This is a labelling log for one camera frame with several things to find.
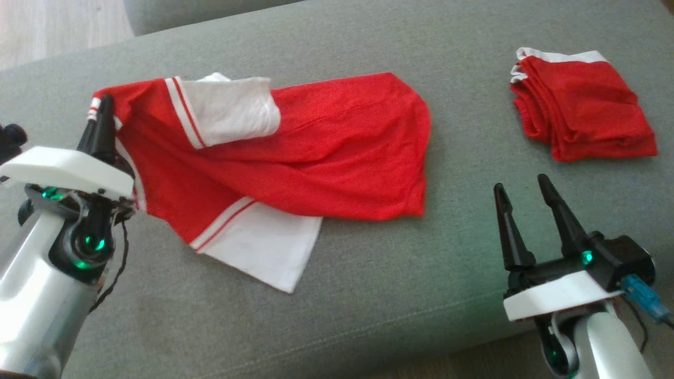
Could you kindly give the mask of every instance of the folded red shorts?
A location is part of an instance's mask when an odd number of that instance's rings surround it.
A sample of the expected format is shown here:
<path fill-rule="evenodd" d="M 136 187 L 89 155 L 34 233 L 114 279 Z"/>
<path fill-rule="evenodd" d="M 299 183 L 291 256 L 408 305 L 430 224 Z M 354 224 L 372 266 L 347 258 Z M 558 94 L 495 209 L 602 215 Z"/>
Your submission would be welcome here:
<path fill-rule="evenodd" d="M 657 155 L 637 96 L 599 52 L 522 47 L 517 58 L 510 88 L 524 133 L 550 144 L 555 160 Z"/>

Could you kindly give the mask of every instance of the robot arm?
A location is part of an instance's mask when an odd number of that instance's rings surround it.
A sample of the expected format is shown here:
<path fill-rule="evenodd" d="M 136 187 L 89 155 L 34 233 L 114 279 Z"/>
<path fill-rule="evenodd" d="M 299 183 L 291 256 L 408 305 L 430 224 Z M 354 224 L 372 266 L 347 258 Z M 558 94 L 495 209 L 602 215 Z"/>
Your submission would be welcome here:
<path fill-rule="evenodd" d="M 508 276 L 503 305 L 511 321 L 533 320 L 543 357 L 559 378 L 652 378 L 611 299 L 630 281 L 655 281 L 650 255 L 626 235 L 586 233 L 546 175 L 538 176 L 552 209 L 562 258 L 537 263 L 526 249 L 502 184 L 494 187 Z"/>
<path fill-rule="evenodd" d="M 61 377 L 115 251 L 112 228 L 133 214 L 133 177 L 115 154 L 112 101 L 103 99 L 76 151 L 18 155 L 8 142 L 25 137 L 5 133 L 0 141 L 11 158 L 0 167 L 2 182 L 25 183 L 29 199 L 20 232 L 0 256 L 3 378 Z"/>

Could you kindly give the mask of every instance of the gray cushion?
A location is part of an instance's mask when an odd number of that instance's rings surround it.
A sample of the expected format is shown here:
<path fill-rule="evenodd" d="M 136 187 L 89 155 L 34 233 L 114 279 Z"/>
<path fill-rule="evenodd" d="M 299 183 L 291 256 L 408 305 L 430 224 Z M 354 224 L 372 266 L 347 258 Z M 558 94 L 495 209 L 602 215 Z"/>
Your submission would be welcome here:
<path fill-rule="evenodd" d="M 299 0 L 124 0 L 136 36 Z"/>
<path fill-rule="evenodd" d="M 269 76 L 275 86 L 392 71 L 428 102 L 427 215 L 326 220 L 294 295 L 197 256 L 160 220 L 129 222 L 116 291 L 86 321 L 68 378 L 331 378 L 519 332 L 493 205 L 505 183 L 539 260 L 559 240 L 536 175 L 587 229 L 629 233 L 674 268 L 674 22 L 657 0 L 312 0 L 167 30 L 0 72 L 0 117 L 73 148 L 99 88 L 156 77 Z M 661 155 L 561 164 L 527 140 L 515 50 L 599 50 L 640 95 Z M 0 243 L 19 189 L 3 195 Z"/>

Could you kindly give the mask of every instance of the blue cable connector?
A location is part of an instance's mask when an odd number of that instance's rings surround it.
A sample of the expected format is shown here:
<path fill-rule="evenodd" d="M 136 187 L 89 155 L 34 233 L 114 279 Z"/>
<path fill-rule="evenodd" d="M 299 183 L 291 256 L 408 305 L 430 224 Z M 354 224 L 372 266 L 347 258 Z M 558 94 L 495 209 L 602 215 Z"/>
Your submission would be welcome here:
<path fill-rule="evenodd" d="M 667 320 L 670 311 L 660 297 L 640 277 L 630 274 L 622 281 L 621 289 L 630 300 L 639 304 L 657 322 Z"/>

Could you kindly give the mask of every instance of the black cable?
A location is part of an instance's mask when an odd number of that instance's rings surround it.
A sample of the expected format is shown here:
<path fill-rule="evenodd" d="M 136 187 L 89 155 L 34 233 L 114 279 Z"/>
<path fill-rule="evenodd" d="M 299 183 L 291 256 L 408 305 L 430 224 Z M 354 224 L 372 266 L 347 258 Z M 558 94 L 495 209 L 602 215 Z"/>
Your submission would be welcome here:
<path fill-rule="evenodd" d="M 632 302 L 624 296 L 623 296 L 623 300 L 625 300 L 625 303 L 627 304 L 627 306 L 630 307 L 630 309 L 632 311 L 632 314 L 636 318 L 637 322 L 639 322 L 639 325 L 641 326 L 641 329 L 644 331 L 644 340 L 641 342 L 641 347 L 639 347 L 639 352 L 643 354 L 644 351 L 646 350 L 646 344 L 648 343 L 648 329 L 646 328 L 646 324 L 641 319 L 641 315 L 639 314 L 639 311 L 636 309 L 634 304 L 632 304 Z"/>
<path fill-rule="evenodd" d="M 129 232 L 126 230 L 126 224 L 124 221 L 122 221 L 122 230 L 124 231 L 124 252 L 122 253 L 122 264 L 119 266 L 119 270 L 117 271 L 117 275 L 115 275 L 115 279 L 113 279 L 113 282 L 110 284 L 110 287 L 106 288 L 105 291 L 100 295 L 98 300 L 96 300 L 96 303 L 92 305 L 92 307 L 89 309 L 89 313 L 93 312 L 98 308 L 98 306 L 105 300 L 108 295 L 110 295 L 113 292 L 113 288 L 115 288 L 115 285 L 117 284 L 117 279 L 119 279 L 119 276 L 122 275 L 122 272 L 124 272 L 124 268 L 126 268 L 126 260 L 127 256 L 129 255 Z"/>
<path fill-rule="evenodd" d="M 672 320 L 670 320 L 669 317 L 663 318 L 663 324 L 669 326 L 671 330 L 674 330 L 674 323 L 672 323 Z"/>

